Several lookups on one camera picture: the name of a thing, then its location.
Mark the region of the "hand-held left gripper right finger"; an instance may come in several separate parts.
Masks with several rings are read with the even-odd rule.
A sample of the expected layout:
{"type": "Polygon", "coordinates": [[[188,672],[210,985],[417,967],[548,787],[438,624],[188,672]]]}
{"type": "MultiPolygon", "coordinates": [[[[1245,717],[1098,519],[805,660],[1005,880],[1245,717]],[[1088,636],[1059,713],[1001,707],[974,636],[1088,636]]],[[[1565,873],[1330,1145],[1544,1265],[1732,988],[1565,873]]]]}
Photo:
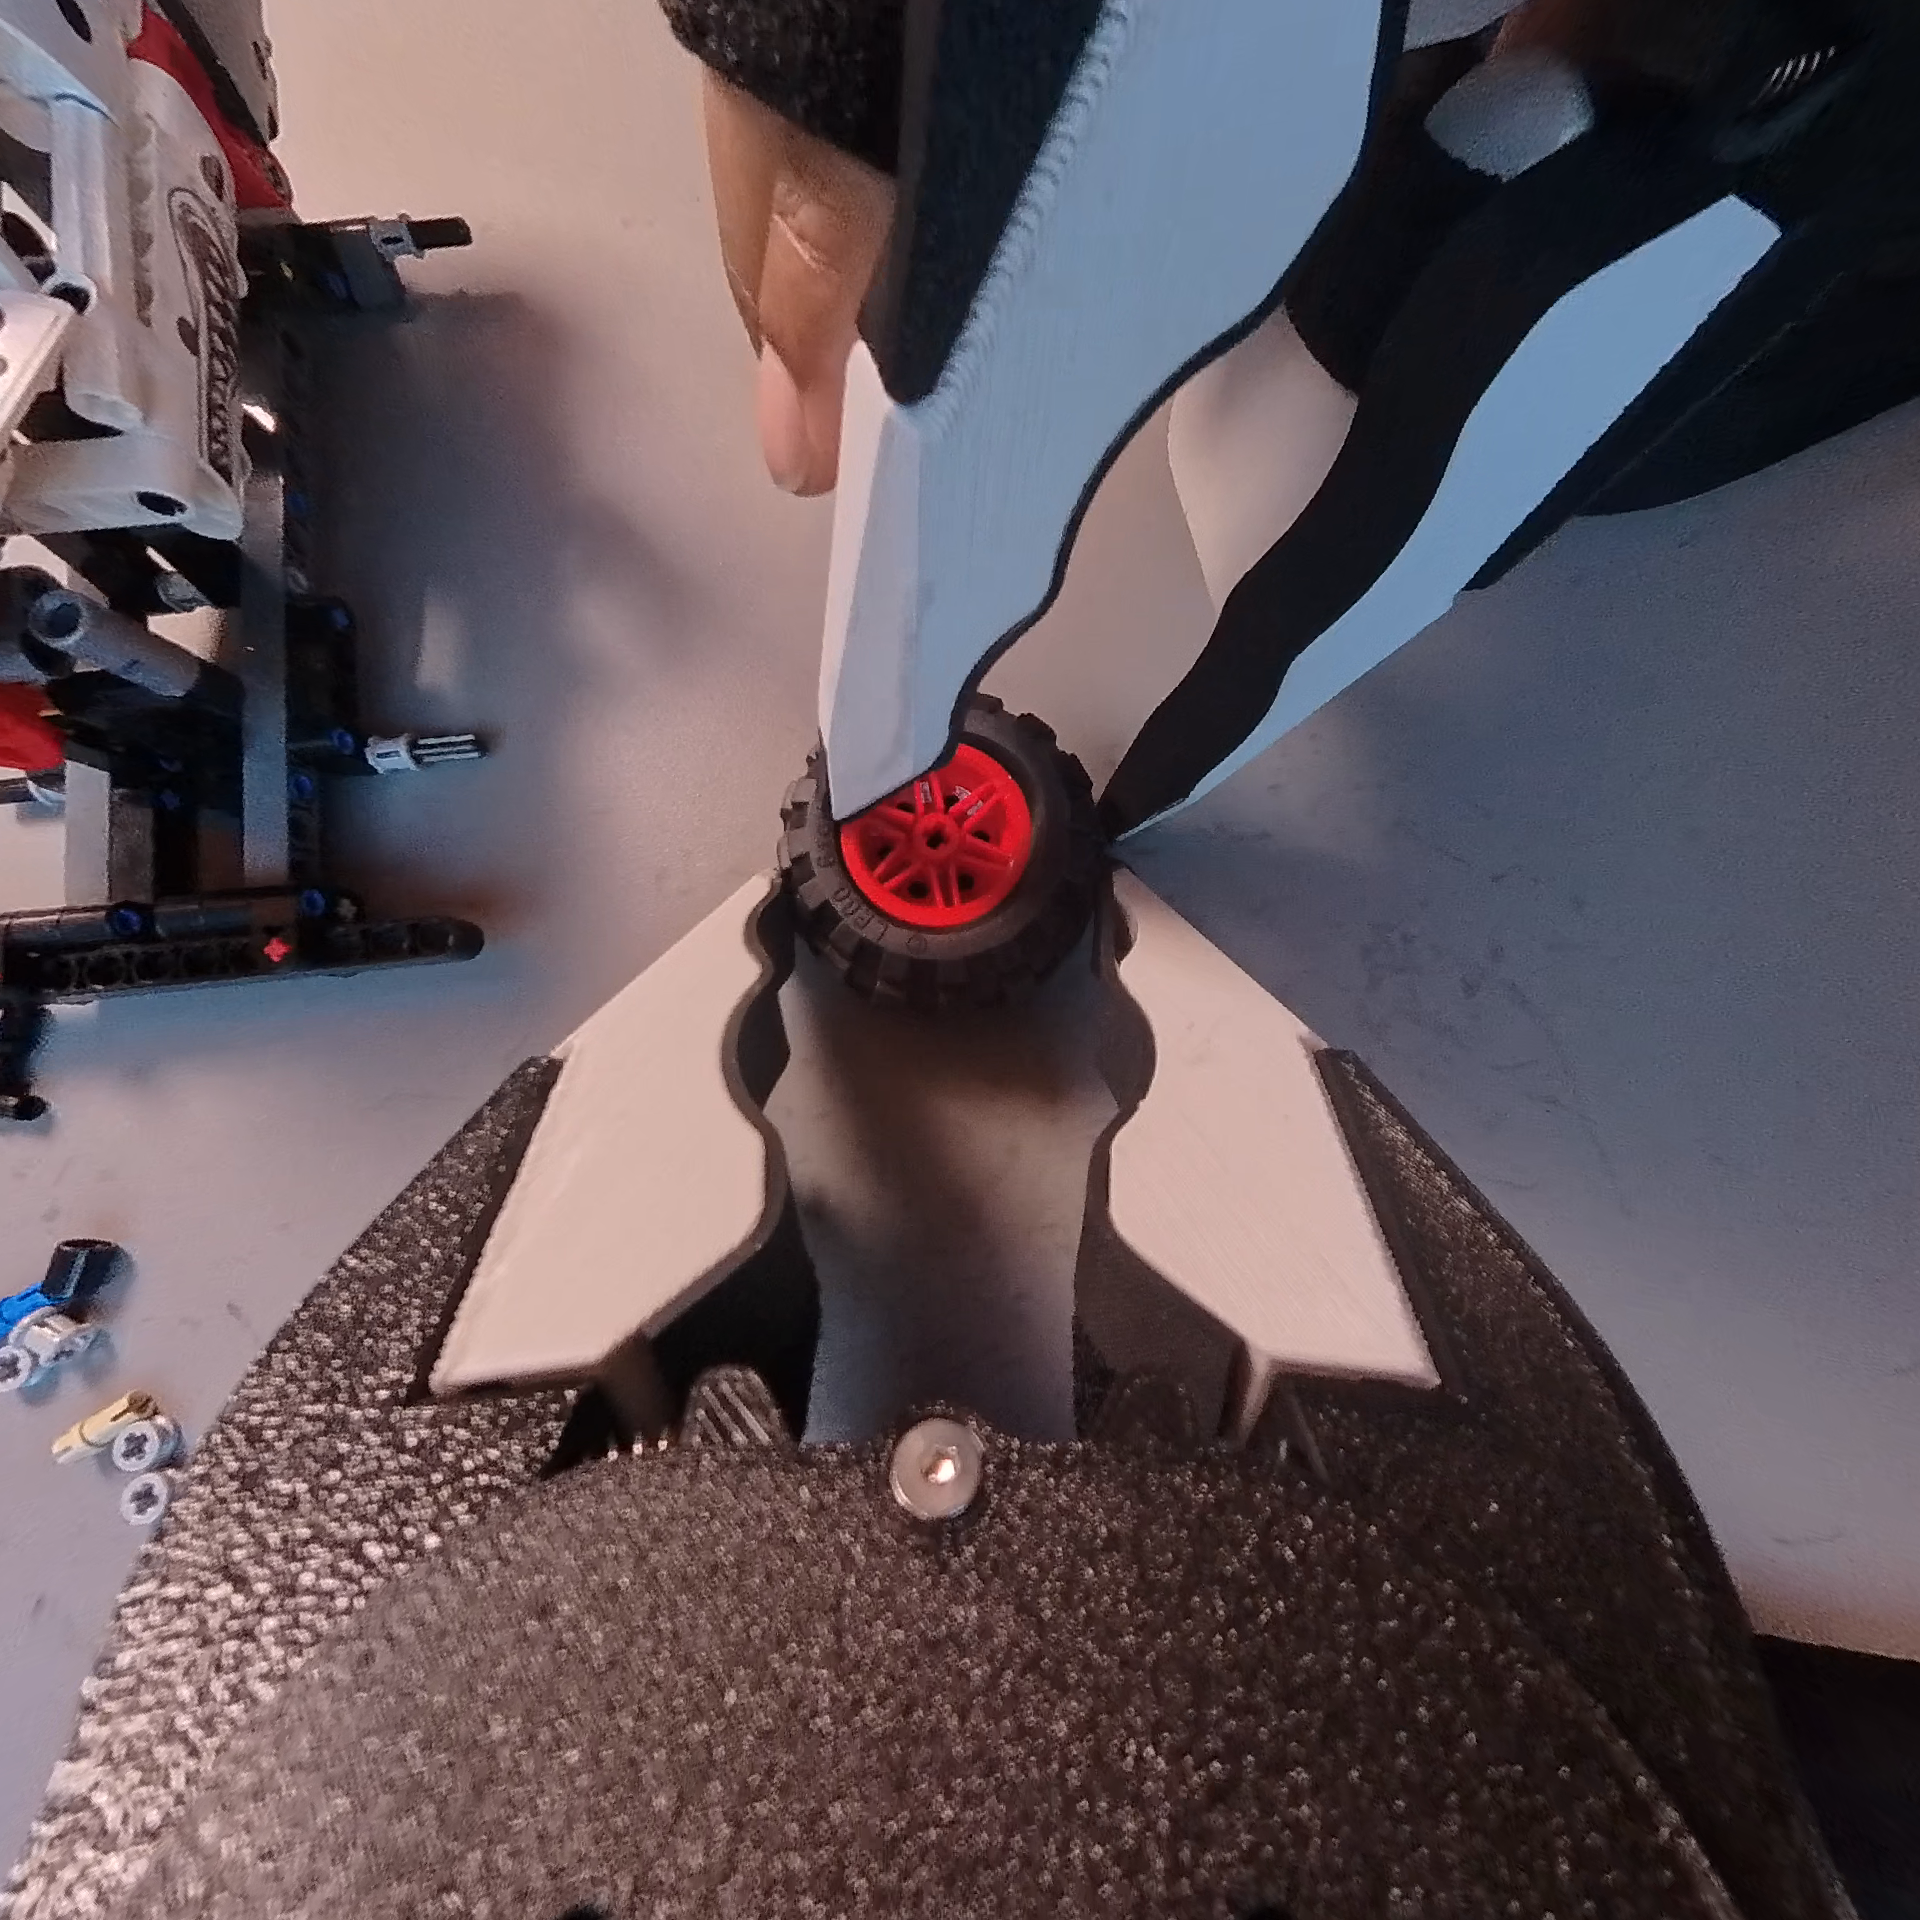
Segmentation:
{"type": "Polygon", "coordinates": [[[1292,1380],[1442,1383],[1324,1071],[1282,1002],[1115,873],[1098,919],[1088,1344],[1193,1404],[1292,1380]]]}

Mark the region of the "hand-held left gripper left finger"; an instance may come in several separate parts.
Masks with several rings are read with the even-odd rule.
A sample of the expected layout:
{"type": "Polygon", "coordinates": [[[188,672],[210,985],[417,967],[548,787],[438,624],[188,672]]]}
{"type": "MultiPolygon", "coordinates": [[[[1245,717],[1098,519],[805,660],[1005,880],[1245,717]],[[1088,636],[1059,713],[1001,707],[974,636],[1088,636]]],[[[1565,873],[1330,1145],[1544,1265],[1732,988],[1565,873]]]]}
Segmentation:
{"type": "Polygon", "coordinates": [[[681,1404],[742,1363],[806,1399],[806,1249],[765,1101],[793,919],[740,885],[580,1024],[434,1357],[434,1395],[598,1385],[681,1404]]]}

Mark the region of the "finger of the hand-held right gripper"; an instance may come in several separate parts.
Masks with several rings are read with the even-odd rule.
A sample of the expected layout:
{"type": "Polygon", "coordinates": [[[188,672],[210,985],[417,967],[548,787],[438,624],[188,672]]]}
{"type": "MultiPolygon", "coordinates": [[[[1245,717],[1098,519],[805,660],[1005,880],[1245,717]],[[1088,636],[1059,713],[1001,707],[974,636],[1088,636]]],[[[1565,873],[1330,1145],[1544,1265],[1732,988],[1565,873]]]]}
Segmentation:
{"type": "Polygon", "coordinates": [[[908,4],[896,221],[848,359],[822,627],[836,817],[944,761],[1099,475],[1260,322],[1405,4],[908,4]]]}
{"type": "Polygon", "coordinates": [[[1230,593],[1102,794],[1104,834],[1205,797],[1418,637],[1513,545],[1660,444],[1865,251],[1842,209],[1776,229],[1726,196],[1442,367],[1405,319],[1325,483],[1230,593]]]}

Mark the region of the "black toy tire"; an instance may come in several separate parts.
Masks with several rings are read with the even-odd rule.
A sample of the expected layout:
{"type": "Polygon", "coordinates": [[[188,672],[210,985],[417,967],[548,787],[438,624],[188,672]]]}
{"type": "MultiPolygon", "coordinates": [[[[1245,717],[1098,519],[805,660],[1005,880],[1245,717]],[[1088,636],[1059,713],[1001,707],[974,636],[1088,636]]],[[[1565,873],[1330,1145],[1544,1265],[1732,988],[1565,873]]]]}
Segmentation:
{"type": "Polygon", "coordinates": [[[875,1007],[926,1016],[1025,997],[1076,947],[1104,872],[1094,794],[1084,763],[1034,713],[977,695],[958,746],[994,753],[1035,810],[1037,843],[1012,900],[962,930],[916,930],[867,904],[840,855],[825,753],[782,803],[777,865],[800,935],[848,988],[875,1007]]]}

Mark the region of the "red toy wheel hub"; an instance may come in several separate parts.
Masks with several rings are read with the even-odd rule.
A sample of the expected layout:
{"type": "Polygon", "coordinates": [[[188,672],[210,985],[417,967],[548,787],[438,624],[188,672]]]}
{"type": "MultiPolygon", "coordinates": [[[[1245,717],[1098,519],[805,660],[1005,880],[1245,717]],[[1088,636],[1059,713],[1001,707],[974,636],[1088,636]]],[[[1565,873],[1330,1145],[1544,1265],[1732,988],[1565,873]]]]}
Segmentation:
{"type": "Polygon", "coordinates": [[[1005,907],[1035,843],[1018,773],[974,744],[836,827],[854,892],[890,921],[940,932],[1005,907]]]}

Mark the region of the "white toy brick truck model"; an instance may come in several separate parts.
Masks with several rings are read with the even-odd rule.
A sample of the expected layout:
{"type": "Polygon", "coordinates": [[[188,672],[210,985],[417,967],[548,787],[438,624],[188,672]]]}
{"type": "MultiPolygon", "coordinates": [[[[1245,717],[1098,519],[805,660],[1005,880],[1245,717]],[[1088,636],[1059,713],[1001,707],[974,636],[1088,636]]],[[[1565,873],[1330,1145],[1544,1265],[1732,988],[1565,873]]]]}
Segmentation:
{"type": "Polygon", "coordinates": [[[65,890],[9,907],[4,1124],[48,1113],[59,1003],[462,962],[328,873],[349,778],[478,761],[381,733],[356,623],[308,584],[304,324],[388,319],[462,220],[312,224],[272,148],[260,4],[4,3],[4,805],[62,811],[65,890]]]}

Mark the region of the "person's right hand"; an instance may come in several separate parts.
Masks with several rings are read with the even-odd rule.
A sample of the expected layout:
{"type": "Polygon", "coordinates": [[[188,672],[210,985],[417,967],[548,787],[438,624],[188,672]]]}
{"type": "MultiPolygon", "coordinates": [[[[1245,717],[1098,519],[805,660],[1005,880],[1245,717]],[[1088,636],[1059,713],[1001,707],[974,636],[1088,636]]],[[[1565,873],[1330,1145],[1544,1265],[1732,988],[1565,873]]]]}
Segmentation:
{"type": "Polygon", "coordinates": [[[848,356],[896,213],[898,108],[878,157],[817,135],[704,74],[718,250],[756,349],[760,451],[790,497],[834,488],[848,356]]]}

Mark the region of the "cluster of small toy pins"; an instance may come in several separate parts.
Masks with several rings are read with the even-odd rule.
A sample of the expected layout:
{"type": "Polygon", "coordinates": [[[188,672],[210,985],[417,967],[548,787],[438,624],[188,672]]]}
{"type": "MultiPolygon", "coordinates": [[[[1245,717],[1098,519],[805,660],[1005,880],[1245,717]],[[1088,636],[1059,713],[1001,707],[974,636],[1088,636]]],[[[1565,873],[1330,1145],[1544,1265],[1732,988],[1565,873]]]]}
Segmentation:
{"type": "MultiPolygon", "coordinates": [[[[3,1393],[37,1395],[70,1375],[105,1339],[93,1304],[117,1280],[126,1252],[110,1240],[62,1240],[37,1284],[3,1301],[3,1393]]],[[[120,1513],[150,1531],[177,1499],[185,1436],[178,1419],[145,1391],[130,1391],[81,1416],[51,1445],[59,1467],[105,1461],[120,1477],[120,1513]]]]}

